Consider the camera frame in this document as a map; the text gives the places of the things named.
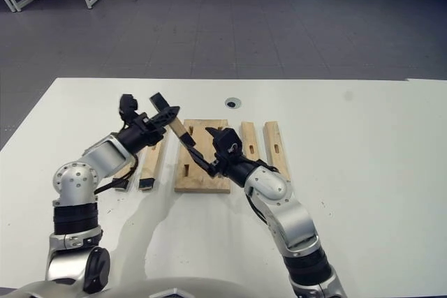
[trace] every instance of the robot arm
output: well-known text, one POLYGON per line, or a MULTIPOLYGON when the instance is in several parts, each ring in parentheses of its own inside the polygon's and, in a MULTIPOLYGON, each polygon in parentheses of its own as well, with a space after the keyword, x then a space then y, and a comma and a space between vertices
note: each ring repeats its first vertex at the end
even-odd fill
MULTIPOLYGON (((151 101, 158 110, 168 106, 159 94, 151 101)), ((298 202, 290 181, 275 167, 261 160, 247 159, 234 129, 206 129, 213 137, 216 149, 216 159, 212 163, 208 163, 193 145, 182 138, 180 141, 192 159, 211 177, 220 174, 244 189, 251 208, 268 225, 297 297, 346 298, 338 276, 321 248, 314 222, 298 202)))
POLYGON ((108 282, 110 257, 98 246, 103 231, 98 224, 96 194, 113 187, 98 188, 129 163, 146 146, 163 138, 165 126, 174 120, 179 107, 169 107, 149 118, 137 114, 136 100, 123 95, 119 113, 124 127, 88 148, 81 158, 62 165, 53 186, 59 198, 53 202, 54 232, 50 235, 46 281, 70 283, 74 291, 95 293, 108 282))

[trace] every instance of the metal hole cover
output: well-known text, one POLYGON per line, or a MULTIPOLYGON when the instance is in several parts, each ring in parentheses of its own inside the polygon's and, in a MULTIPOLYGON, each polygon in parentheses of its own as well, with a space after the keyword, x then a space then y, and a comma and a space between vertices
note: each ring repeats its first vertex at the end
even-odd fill
POLYGON ((235 110, 235 109, 241 107, 241 105, 242 105, 242 101, 240 101, 239 98, 232 97, 232 98, 227 98, 225 100, 225 106, 228 108, 231 108, 232 110, 235 110))

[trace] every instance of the wooden block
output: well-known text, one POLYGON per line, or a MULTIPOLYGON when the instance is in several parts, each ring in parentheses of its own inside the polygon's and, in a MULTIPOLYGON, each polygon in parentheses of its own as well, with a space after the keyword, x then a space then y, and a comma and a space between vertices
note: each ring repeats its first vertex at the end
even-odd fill
MULTIPOLYGON (((214 161, 214 147, 212 136, 205 127, 225 128, 228 126, 226 120, 185 120, 184 126, 196 141, 195 148, 203 154, 208 161, 214 161)), ((181 146, 177 171, 175 178, 176 192, 198 192, 198 193, 230 193, 230 180, 223 177, 211 178, 196 165, 188 151, 181 146)))
POLYGON ((146 148, 144 162, 142 162, 142 169, 140 175, 140 183, 138 184, 138 190, 152 190, 154 183, 159 176, 161 157, 163 154, 164 144, 166 141, 167 133, 165 137, 153 147, 146 148))
POLYGON ((244 155, 249 160, 257 161, 259 159, 258 141, 256 140, 256 131, 252 122, 243 121, 242 129, 242 148, 244 155))
POLYGON ((264 125, 265 150, 267 152, 268 163, 276 167, 279 172, 290 181, 288 173, 286 155, 276 121, 266 122, 264 125))

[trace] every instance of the cable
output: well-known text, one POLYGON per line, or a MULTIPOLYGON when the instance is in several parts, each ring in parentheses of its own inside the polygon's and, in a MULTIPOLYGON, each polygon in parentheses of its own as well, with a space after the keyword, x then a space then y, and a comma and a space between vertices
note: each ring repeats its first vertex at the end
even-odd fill
POLYGON ((131 169, 129 170, 129 172, 127 172, 123 177, 117 178, 113 181, 111 181, 109 184, 106 184, 100 188, 97 188, 94 191, 94 194, 97 195, 98 193, 101 193, 103 191, 108 190, 109 188, 114 188, 115 186, 119 185, 120 183, 122 183, 123 181, 128 180, 129 178, 132 177, 133 173, 137 170, 138 167, 138 156, 136 154, 133 155, 133 158, 135 159, 135 163, 132 165, 131 169))
POLYGON ((258 218, 260 218, 262 220, 262 222, 267 225, 267 221, 266 221, 264 215, 261 213, 261 211, 258 210, 258 208, 256 206, 254 206, 253 202, 251 201, 251 198, 248 195, 246 195, 246 197, 247 197, 247 200, 249 201, 251 209, 253 209, 254 213, 258 216, 258 218))

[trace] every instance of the wooden board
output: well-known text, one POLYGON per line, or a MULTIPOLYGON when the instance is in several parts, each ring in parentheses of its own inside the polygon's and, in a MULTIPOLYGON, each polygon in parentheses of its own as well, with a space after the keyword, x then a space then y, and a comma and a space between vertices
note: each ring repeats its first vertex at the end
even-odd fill
POLYGON ((166 141, 167 133, 162 141, 157 143, 153 147, 146 148, 144 161, 142 162, 142 169, 140 175, 140 182, 138 184, 138 190, 152 190, 154 183, 159 176, 161 157, 163 156, 164 144, 166 141))
POLYGON ((256 131, 252 122, 243 121, 241 123, 242 148, 245 157, 249 160, 257 161, 259 157, 258 141, 256 140, 256 131))
MULTIPOLYGON (((228 122, 226 120, 185 120, 184 126, 196 141, 195 148, 203 154, 208 162, 212 162, 215 159, 215 150, 212 146, 212 136, 205 130, 205 127, 225 128, 228 126, 228 122)), ((188 151, 181 145, 176 169, 175 191, 230 193, 230 179, 209 177, 194 163, 188 151)))
POLYGON ((266 122, 264 125, 265 151, 267 152, 268 163, 277 167, 279 172, 289 181, 286 155, 282 145, 281 134, 279 133, 276 121, 266 122))

